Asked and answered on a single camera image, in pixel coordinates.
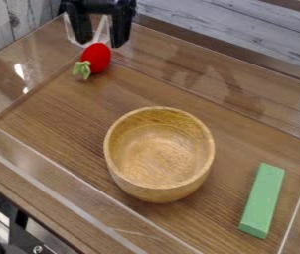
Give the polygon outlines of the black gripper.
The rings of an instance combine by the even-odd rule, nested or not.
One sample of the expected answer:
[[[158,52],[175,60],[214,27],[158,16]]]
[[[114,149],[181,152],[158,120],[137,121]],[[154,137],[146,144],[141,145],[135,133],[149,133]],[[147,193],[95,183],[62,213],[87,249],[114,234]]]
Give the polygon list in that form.
[[[119,48],[130,38],[137,0],[62,0],[60,10],[67,12],[76,41],[83,45],[92,39],[92,26],[87,14],[111,14],[111,46]]]

